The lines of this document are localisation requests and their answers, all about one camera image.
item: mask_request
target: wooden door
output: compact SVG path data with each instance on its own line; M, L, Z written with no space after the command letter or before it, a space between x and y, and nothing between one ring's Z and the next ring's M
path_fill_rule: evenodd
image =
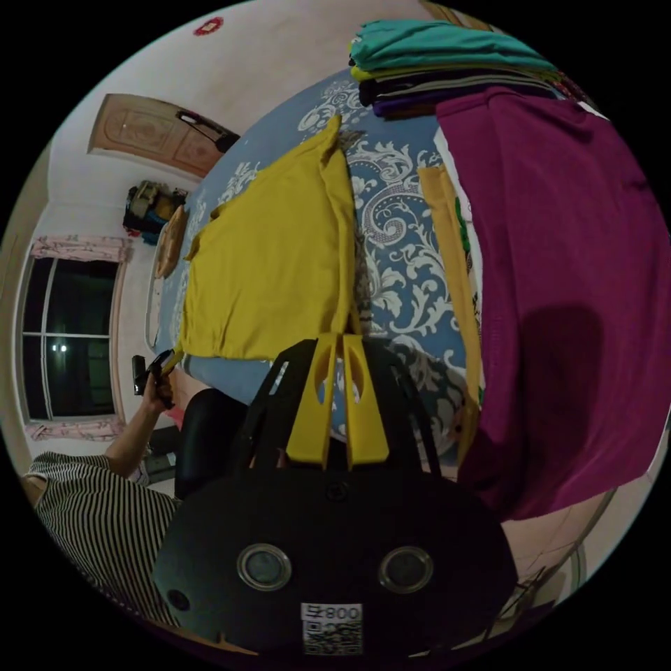
M492 26L480 19L476 19L463 12L457 14L449 7L443 7L427 0L419 0L419 3L428 11L434 19L449 21L462 28L473 28L476 30L486 30L492 32Z
M89 153L95 150L122 152L151 159L197 175L210 172L222 153L212 139L176 117L183 111L171 103L126 94L108 94L98 112Z

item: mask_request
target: camera lens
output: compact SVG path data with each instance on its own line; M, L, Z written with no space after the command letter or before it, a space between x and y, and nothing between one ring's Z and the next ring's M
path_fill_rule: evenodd
M397 594L420 590L432 575L431 557L418 547L396 548L380 564L380 584Z
M274 591L284 587L291 577L291 562L274 545L257 543L245 548L238 557L238 575L250 587Z

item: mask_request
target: bed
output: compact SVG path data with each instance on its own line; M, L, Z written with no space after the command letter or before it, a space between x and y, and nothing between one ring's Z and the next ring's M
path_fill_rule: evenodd
M356 206L355 296L362 327L405 359L431 416L441 464L450 471L466 358L417 177L418 167L442 163L433 144L434 117L377 118L359 103L349 70L311 86L250 128L189 196L182 256L217 205L243 193L258 171L321 131L334 114L342 115ZM188 276L189 264L180 260L168 278L150 287L147 344L156 353L177 342ZM271 363L186 357L182 365L197 380L250 403ZM342 437L342 367L337 380L333 434Z

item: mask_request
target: yellow t-shirt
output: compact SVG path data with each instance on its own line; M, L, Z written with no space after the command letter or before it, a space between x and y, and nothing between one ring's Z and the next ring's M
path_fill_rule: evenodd
M460 466L475 439L479 421L478 389L482 369L480 339L473 311L466 256L463 252L459 220L456 215L454 185L445 166L418 168L417 175L424 199L431 210L433 230L445 268L449 297L466 350L466 397L457 447L457 465Z
M345 332L354 198L339 129L335 116L214 210L194 238L180 333L186 354L274 359L305 338Z

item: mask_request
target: window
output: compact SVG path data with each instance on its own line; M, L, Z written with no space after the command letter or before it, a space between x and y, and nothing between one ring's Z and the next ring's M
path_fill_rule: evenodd
M118 264L35 259L23 317L30 419L114 414L110 314Z

